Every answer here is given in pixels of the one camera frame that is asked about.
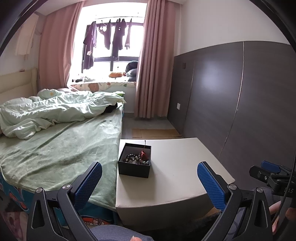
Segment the person's left hand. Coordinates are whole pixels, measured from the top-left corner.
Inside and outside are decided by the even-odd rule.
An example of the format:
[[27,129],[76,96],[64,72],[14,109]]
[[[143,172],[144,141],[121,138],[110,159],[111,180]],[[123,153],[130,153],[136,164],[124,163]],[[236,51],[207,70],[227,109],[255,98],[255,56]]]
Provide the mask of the person's left hand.
[[142,239],[139,238],[139,237],[132,236],[132,238],[130,239],[130,241],[142,241]]

